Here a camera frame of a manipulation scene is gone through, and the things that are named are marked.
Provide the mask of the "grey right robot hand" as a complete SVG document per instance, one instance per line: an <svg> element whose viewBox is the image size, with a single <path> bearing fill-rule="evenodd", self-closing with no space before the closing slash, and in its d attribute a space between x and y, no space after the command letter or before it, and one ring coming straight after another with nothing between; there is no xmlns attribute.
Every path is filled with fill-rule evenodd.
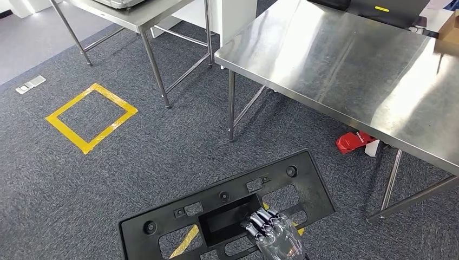
<svg viewBox="0 0 459 260"><path fill-rule="evenodd" d="M259 208L240 223L266 259L309 259L301 237L287 215Z"/></svg>

